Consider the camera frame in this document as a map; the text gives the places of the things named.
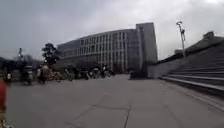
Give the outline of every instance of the staircase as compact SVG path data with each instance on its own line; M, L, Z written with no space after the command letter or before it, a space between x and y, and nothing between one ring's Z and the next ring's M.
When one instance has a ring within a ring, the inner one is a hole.
M224 96L224 43L208 48L163 80Z

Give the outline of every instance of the wall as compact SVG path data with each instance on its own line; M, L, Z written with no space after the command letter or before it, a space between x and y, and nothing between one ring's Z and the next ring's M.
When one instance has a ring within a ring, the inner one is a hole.
M148 66L148 69L147 69L148 77L157 79L161 77L162 75L165 75L171 72L172 70L175 70L179 68L180 66L189 63L191 60L197 58L198 54L201 54L201 53L196 53L191 56L187 56L185 59L181 58L181 59L176 59L173 61L165 62L165 63L154 65L154 66Z
M137 24L140 49L140 65L144 62L157 62L156 35L153 23Z

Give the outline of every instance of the cloudy sky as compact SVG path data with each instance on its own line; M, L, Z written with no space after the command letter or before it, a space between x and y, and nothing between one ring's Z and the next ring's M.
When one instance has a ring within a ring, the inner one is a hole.
M154 22L162 59L181 47L178 20L187 46L211 30L224 36L224 0L0 0L0 56L12 58L21 47L40 59L47 42Z

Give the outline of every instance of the building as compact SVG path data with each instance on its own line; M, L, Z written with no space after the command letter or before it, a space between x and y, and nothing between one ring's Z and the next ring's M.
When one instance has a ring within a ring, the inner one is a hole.
M125 72L140 69L144 62L157 62L153 23L137 24L136 29L123 29L85 36L58 45L60 66L107 65Z

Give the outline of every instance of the concrete plaza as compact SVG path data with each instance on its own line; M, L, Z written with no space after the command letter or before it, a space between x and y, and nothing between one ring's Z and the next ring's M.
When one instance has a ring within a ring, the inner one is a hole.
M12 85L7 104L15 128L224 128L221 100L124 75Z

